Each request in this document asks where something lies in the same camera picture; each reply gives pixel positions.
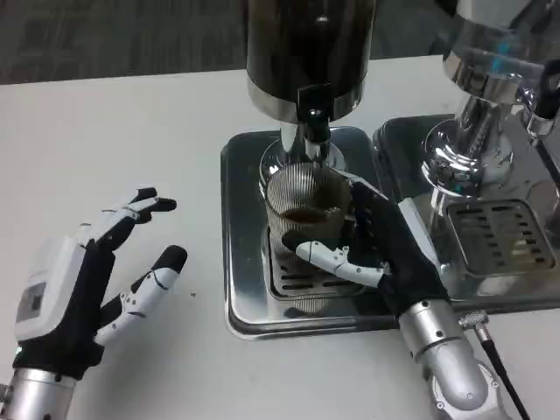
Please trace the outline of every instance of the silver robotic wrist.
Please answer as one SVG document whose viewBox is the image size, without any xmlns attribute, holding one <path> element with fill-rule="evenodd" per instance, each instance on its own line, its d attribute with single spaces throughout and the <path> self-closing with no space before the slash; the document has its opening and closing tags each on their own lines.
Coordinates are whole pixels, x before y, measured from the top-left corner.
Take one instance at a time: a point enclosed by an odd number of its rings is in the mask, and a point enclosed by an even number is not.
<svg viewBox="0 0 560 420">
<path fill-rule="evenodd" d="M 38 369 L 14 372 L 0 418 L 10 420 L 64 420 L 76 380 Z"/>
</svg>

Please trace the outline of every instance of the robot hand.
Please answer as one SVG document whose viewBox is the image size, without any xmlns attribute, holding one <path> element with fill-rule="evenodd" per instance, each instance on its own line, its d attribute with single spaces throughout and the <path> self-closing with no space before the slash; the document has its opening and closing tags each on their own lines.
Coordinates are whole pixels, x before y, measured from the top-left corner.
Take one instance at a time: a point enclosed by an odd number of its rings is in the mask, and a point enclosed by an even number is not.
<svg viewBox="0 0 560 420">
<path fill-rule="evenodd" d="M 170 246 L 130 290 L 102 306 L 114 251 L 136 224 L 176 206 L 144 188 L 80 225 L 75 237 L 48 240 L 38 250 L 17 308 L 16 372 L 0 418 L 66 417 L 75 382 L 101 362 L 104 346 L 145 319 L 178 278 L 186 251 Z"/>
<path fill-rule="evenodd" d="M 340 172 L 350 185 L 360 254 L 378 253 L 380 267 L 352 265 L 349 248 L 329 248 L 289 232 L 283 244 L 307 262 L 358 284 L 377 287 L 430 385 L 437 418 L 509 419 L 498 382 L 473 356 L 445 287 L 430 237 L 410 199 L 389 201 L 362 178 Z"/>
<path fill-rule="evenodd" d="M 410 302 L 400 301 L 402 289 L 412 294 L 411 298 L 447 299 L 439 281 L 438 258 L 412 200 L 397 205 L 363 178 L 337 172 L 346 179 L 352 194 L 356 229 L 351 246 L 330 247 L 295 231 L 283 237 L 283 244 L 337 277 L 383 289 L 395 314 L 410 306 Z M 418 278 L 423 279 L 422 292 L 417 290 L 415 297 Z"/>
</svg>

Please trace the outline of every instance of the black glove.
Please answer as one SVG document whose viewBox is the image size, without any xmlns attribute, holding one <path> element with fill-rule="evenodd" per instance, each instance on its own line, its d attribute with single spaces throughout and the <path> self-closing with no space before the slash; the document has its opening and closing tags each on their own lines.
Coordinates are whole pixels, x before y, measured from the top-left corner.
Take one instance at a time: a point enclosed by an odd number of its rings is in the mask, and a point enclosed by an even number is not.
<svg viewBox="0 0 560 420">
<path fill-rule="evenodd" d="M 449 300 L 438 269 L 418 246 L 399 206 L 359 182 L 352 185 L 352 198 L 358 235 L 368 235 L 389 263 L 391 274 L 379 282 L 379 291 L 391 312 L 399 317 L 420 301 Z"/>
</svg>

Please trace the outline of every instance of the robotic hand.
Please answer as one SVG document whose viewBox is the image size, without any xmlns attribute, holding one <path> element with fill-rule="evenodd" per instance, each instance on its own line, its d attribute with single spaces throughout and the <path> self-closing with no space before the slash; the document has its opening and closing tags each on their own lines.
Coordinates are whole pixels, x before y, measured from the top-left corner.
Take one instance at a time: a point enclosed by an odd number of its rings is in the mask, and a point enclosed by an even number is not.
<svg viewBox="0 0 560 420">
<path fill-rule="evenodd" d="M 101 362 L 111 340 L 146 318 L 185 265 L 186 251 L 170 246 L 130 290 L 102 306 L 114 251 L 152 212 L 176 206 L 154 188 L 140 189 L 127 204 L 103 210 L 96 223 L 80 225 L 75 237 L 48 240 L 38 250 L 17 308 L 19 349 L 0 418 L 66 418 L 75 383 Z"/>
<path fill-rule="evenodd" d="M 437 418 L 509 419 L 499 383 L 474 358 L 450 305 L 439 278 L 438 259 L 412 201 L 397 205 L 362 178 L 340 174 L 351 188 L 361 252 L 377 252 L 383 263 L 378 267 L 353 264 L 348 261 L 350 248 L 329 248 L 296 232 L 287 233 L 283 244 L 323 270 L 378 288 L 412 357 L 423 366 Z"/>
</svg>

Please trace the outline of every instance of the coffee machine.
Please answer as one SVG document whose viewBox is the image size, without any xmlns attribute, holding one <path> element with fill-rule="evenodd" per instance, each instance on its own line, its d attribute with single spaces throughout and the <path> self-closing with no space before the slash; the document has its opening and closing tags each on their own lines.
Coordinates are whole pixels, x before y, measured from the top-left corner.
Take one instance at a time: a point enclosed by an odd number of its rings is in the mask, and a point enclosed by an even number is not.
<svg viewBox="0 0 560 420">
<path fill-rule="evenodd" d="M 444 70 L 465 99 L 456 115 L 374 134 L 394 174 L 387 189 L 414 198 L 456 302 L 557 307 L 558 4 L 456 3 Z"/>
<path fill-rule="evenodd" d="M 539 98 L 554 97 L 542 94 L 542 86 L 555 56 L 549 34 L 555 2 L 459 1 L 444 68 L 470 96 L 455 118 L 392 120 L 372 142 L 359 129 L 333 123 L 360 103 L 375 8 L 375 0 L 246 2 L 249 95 L 280 130 L 235 136 L 221 154 L 226 312 L 232 331 L 244 339 L 396 327 L 376 289 L 278 260 L 265 191 L 276 173 L 294 164 L 351 172 L 395 201 L 412 198 L 456 311 L 560 305 L 556 252 L 537 206 L 527 202 L 538 195 L 548 200 L 541 207 L 551 214 L 556 208 L 548 199 L 555 191 L 546 184 L 550 175 L 531 151 L 544 144 L 556 117 L 536 112 Z M 516 115 L 511 111 L 518 105 L 526 110 Z M 479 236 L 496 239 L 490 256 L 506 252 L 499 223 L 483 231 L 500 207 L 498 220 L 503 214 L 521 218 L 515 235 L 530 233 L 525 248 L 539 253 L 532 269 L 501 265 L 513 266 L 513 258 L 485 260 L 482 268 L 472 263 L 480 261 L 469 254 Z M 463 221 L 479 226 L 464 228 Z"/>
</svg>

